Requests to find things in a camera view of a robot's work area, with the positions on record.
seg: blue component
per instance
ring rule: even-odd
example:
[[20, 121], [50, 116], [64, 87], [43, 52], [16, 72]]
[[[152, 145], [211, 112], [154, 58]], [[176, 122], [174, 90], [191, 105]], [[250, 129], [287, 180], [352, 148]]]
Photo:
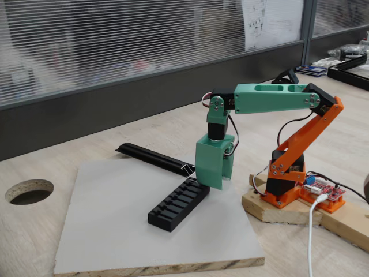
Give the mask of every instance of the blue component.
[[305, 184], [306, 185], [311, 185], [315, 183], [315, 176], [309, 176], [305, 179]]

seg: orange arm link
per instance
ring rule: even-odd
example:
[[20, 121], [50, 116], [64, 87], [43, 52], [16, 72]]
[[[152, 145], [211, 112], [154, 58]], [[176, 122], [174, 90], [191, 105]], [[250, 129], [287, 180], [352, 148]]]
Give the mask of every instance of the orange arm link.
[[344, 109], [339, 97], [335, 97], [336, 104], [322, 117], [317, 115], [300, 130], [293, 134], [288, 140], [283, 142], [276, 150], [288, 150], [280, 156], [273, 164], [269, 165], [268, 177], [274, 179], [290, 180], [303, 182], [305, 180], [305, 168], [303, 172], [292, 171], [285, 173], [286, 170], [301, 156], [310, 144], [327, 128], [327, 126]]

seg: orange base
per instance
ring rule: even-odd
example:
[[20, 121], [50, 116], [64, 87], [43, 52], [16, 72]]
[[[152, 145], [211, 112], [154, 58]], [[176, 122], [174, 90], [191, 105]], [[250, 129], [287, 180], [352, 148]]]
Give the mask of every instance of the orange base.
[[276, 206], [279, 209], [282, 209], [284, 206], [288, 205], [289, 203], [295, 201], [300, 196], [301, 188], [295, 187], [290, 189], [286, 193], [281, 196], [275, 196], [269, 192], [265, 192], [266, 196], [261, 196], [262, 200], [270, 203], [273, 206]]
[[[309, 203], [314, 203], [315, 199], [317, 198], [316, 194], [313, 194], [311, 192], [308, 192], [304, 189], [300, 190], [300, 198], [302, 198], [303, 200], [308, 201]], [[339, 208], [341, 208], [344, 204], [346, 203], [346, 201], [343, 199], [343, 197], [341, 196], [340, 198], [338, 198], [336, 201], [332, 201], [332, 200], [326, 200], [324, 202], [321, 202], [317, 205], [318, 208], [323, 209], [324, 211], [327, 211], [329, 213], [334, 213], [336, 210], [338, 210]]]

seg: green arm link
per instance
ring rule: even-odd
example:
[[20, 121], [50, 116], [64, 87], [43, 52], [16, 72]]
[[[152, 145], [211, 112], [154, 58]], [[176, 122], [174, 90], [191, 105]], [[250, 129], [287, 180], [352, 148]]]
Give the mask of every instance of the green arm link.
[[316, 93], [303, 92], [307, 85], [239, 84], [235, 89], [236, 114], [316, 108]]

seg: green robotic arm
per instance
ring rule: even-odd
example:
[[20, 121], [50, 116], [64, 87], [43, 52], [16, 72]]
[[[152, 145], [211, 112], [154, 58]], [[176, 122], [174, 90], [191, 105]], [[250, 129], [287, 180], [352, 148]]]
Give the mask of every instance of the green robotic arm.
[[239, 84], [235, 89], [215, 89], [210, 95], [208, 133], [196, 144], [197, 181], [222, 189], [222, 178], [232, 175], [234, 136], [226, 134], [230, 111], [236, 114], [318, 108], [319, 95], [307, 85]]

